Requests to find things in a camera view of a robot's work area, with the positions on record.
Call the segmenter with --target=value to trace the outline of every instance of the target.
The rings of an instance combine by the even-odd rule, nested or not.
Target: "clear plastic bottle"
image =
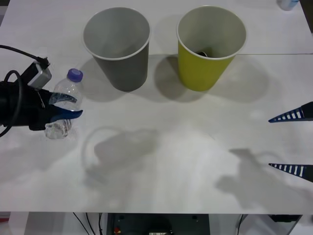
[[[80,92],[81,81],[83,79],[83,73],[77,69],[70,69],[67,73],[67,77],[60,81],[54,88],[54,93],[50,98],[50,104],[57,107],[78,111],[83,100],[83,96]],[[68,94],[77,99],[75,103],[69,101],[61,101],[58,94]],[[53,123],[45,125],[45,136],[49,139],[63,139],[68,135],[69,130],[72,127],[71,120],[58,120]]]
[[[291,11],[298,2],[299,0],[281,0],[280,7],[285,11]]]

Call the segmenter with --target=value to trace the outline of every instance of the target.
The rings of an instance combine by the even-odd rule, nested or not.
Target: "black cable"
[[[101,224],[100,224],[101,216],[102,216],[102,213],[99,213],[99,233],[100,233],[100,235],[103,235],[103,233],[102,233],[102,228],[101,228]]]
[[[241,215],[241,218],[240,218],[240,221],[239,221],[237,235],[239,235],[239,229],[240,229],[241,222],[243,220],[243,216],[244,216],[244,214]]]
[[[46,65],[46,67],[49,66],[49,62],[47,59],[45,58],[41,58],[39,56],[35,56],[35,55],[32,55],[32,54],[29,54],[25,51],[22,51],[22,50],[19,50],[19,49],[16,49],[14,47],[9,47],[9,46],[5,46],[5,45],[0,45],[0,48],[3,48],[3,49],[7,49],[7,50],[11,50],[11,51],[14,51],[14,52],[17,52],[19,54],[22,54],[22,55],[26,55],[30,58],[33,58],[34,60],[38,61],[39,63],[41,63],[42,65]]]
[[[18,83],[19,83],[19,99],[18,99],[18,103],[17,103],[17,105],[16,105],[16,108],[15,108],[15,110],[14,110],[12,119],[11,119],[11,121],[9,122],[9,124],[7,125],[7,127],[5,128],[5,130],[0,133],[0,138],[1,138],[2,136],[4,136],[6,133],[8,133],[8,131],[9,131],[9,130],[11,129],[11,127],[14,125],[16,119],[17,119],[18,116],[19,116],[19,113],[20,113],[20,110],[21,110],[21,106],[22,106],[22,99],[23,99],[23,82],[22,82],[22,79],[21,79],[20,74],[19,74],[16,70],[11,70],[11,71],[8,72],[7,75],[5,76],[4,81],[5,81],[5,82],[8,82],[9,77],[10,77],[12,74],[15,74],[15,75],[16,75],[17,80],[18,80]]]
[[[92,231],[93,235],[96,235],[96,234],[94,233],[94,230],[93,230],[93,228],[92,228],[91,224],[90,224],[90,221],[89,221],[89,218],[88,218],[88,213],[87,213],[87,212],[86,212],[86,217],[87,217],[87,222],[88,222],[88,224],[89,224],[89,227],[90,227],[90,229],[91,229],[91,231]]]
[[[83,223],[80,221],[80,219],[77,217],[77,215],[73,212],[74,216],[78,219],[78,221],[80,222],[80,224],[84,227],[86,233],[89,235],[87,229],[85,228],[85,226],[83,225]]]

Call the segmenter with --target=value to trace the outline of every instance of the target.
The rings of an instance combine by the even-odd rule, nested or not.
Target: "table surface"
[[[135,8],[149,20],[150,54],[177,54],[179,19],[190,9],[208,4],[231,9],[244,21],[248,41],[242,54],[313,53],[301,5],[286,12],[276,0],[11,0],[0,40],[43,55],[84,50],[78,44],[87,20],[102,9],[124,6]]]
[[[146,83],[126,94],[104,78],[79,36],[89,16],[115,4],[60,2],[11,0],[0,42],[49,57],[53,79],[46,89],[68,69],[81,69],[84,113],[64,140],[48,140],[27,127],[12,128],[1,138],[0,211],[313,213],[312,184],[268,166],[313,164],[313,123],[268,123],[312,101],[312,55],[239,55],[205,93],[179,83],[175,56],[151,55]],[[243,18],[251,17],[249,12],[268,19],[286,16],[262,3],[226,2]],[[177,8],[171,1],[163,9],[165,1],[138,3],[117,4],[146,14],[154,33],[163,18],[205,4],[182,2]],[[148,6],[151,14],[145,12]],[[288,14],[305,20],[299,9]],[[302,40],[309,28],[301,25]],[[274,36],[259,41],[264,44],[250,41],[244,51],[273,49],[279,32],[271,32]],[[272,53],[309,52],[308,44],[283,47],[294,37],[284,35],[282,47]],[[152,36],[150,53],[175,52],[174,44],[162,48]],[[10,69],[23,71],[31,59],[2,51],[0,61],[4,77]]]

